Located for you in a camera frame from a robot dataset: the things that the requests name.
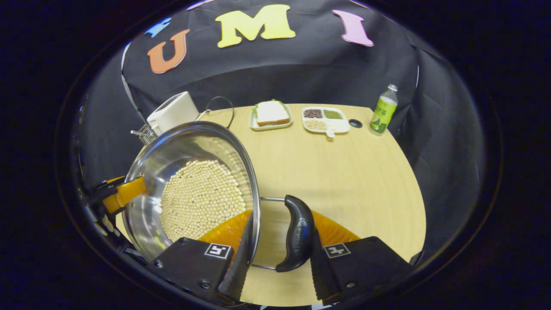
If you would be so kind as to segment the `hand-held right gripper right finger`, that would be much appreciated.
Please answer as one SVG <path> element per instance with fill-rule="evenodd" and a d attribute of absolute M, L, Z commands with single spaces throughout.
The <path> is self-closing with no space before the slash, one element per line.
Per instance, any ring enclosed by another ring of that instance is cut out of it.
<path fill-rule="evenodd" d="M 379 295 L 412 272 L 380 238 L 360 238 L 327 216 L 312 214 L 316 231 L 310 261 L 316 296 L 323 304 Z"/>

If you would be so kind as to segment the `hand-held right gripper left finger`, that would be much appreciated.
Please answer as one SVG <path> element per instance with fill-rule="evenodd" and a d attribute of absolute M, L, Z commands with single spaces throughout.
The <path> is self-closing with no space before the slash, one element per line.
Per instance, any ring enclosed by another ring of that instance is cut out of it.
<path fill-rule="evenodd" d="M 240 213 L 198 240 L 178 239 L 149 264 L 149 271 L 211 304 L 236 305 L 250 263 L 251 214 Z"/>

